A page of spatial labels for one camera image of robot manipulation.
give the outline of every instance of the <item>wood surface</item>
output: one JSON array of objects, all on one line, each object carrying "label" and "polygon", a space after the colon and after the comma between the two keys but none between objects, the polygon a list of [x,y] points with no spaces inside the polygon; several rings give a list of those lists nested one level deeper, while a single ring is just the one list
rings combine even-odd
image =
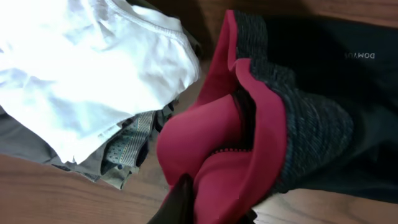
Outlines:
[{"label": "wood surface", "polygon": [[[148,0],[182,24],[203,44],[203,77],[221,29],[225,10],[264,15],[323,15],[398,28],[395,0]],[[203,78],[180,98],[184,110]],[[140,173],[123,191],[66,173],[0,156],[0,223],[141,224],[153,216],[167,193],[154,149]],[[398,205],[314,190],[294,190],[256,207],[257,223],[398,223]]]}]

